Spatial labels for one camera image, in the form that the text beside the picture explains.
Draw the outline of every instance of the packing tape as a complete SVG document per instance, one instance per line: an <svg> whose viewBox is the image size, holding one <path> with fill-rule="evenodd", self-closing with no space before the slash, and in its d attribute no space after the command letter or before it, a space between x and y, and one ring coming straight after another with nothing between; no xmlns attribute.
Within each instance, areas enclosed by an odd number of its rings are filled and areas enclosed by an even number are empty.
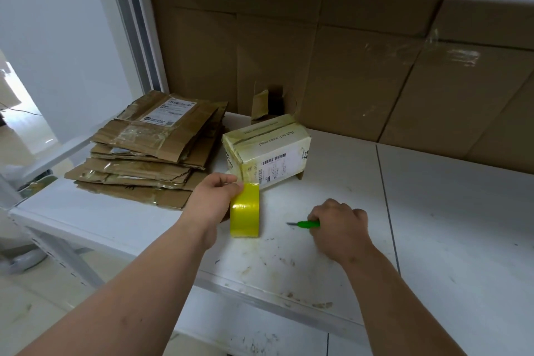
<svg viewBox="0 0 534 356"><path fill-rule="evenodd" d="M230 203L230 235L259 236L259 184L245 183Z"/></svg>

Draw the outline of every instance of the dirty white surface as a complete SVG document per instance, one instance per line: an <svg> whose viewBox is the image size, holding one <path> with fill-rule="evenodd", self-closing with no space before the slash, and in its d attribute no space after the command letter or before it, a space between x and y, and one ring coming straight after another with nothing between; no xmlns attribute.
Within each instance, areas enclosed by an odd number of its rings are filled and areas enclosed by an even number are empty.
<svg viewBox="0 0 534 356"><path fill-rule="evenodd" d="M378 150L406 283L470 356L532 354L534 175Z"/></svg>
<svg viewBox="0 0 534 356"><path fill-rule="evenodd" d="M225 123L237 128L248 121L228 114ZM308 231L286 222L306 219L313 206L329 197L362 207L369 213L373 241L396 264L375 144L310 134L304 178L291 177L261 193L261 236L230 238L229 224L221 224L196 285L365 343L358 303L342 269L317 252ZM214 170L226 170L223 152ZM41 231L131 259L169 228L180 211L95 195L58 180L13 214Z"/></svg>

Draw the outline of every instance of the right hand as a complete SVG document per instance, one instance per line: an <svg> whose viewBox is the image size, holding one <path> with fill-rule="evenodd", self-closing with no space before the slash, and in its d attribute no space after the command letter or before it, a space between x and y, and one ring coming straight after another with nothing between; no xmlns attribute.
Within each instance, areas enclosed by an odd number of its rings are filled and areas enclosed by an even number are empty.
<svg viewBox="0 0 534 356"><path fill-rule="evenodd" d="M329 198L311 210L308 220L321 226L310 228L319 251L342 267L359 264L375 248L367 231L367 213Z"/></svg>

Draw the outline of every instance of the hand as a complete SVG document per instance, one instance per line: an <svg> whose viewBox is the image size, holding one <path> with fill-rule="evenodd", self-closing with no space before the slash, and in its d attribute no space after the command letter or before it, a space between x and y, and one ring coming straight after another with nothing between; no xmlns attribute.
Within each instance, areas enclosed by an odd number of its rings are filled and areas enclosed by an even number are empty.
<svg viewBox="0 0 534 356"><path fill-rule="evenodd" d="M352 210L347 204L329 198L313 208L308 220L321 223L319 228L310 228L319 251L343 268L361 262L374 249L364 210Z"/></svg>
<svg viewBox="0 0 534 356"><path fill-rule="evenodd" d="M211 248L217 239L217 225L228 211L230 200L242 190L243 183L237 182L235 175L211 173L191 193L179 223L199 228L205 249Z"/></svg>

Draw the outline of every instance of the stack of flattened cardboard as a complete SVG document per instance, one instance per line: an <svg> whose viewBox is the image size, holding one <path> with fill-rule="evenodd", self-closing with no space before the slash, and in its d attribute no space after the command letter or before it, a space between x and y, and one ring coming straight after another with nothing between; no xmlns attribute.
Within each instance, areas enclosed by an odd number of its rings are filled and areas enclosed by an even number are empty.
<svg viewBox="0 0 534 356"><path fill-rule="evenodd" d="M91 192L181 209L207 175L227 105L152 91L98 130L91 157L65 178Z"/></svg>

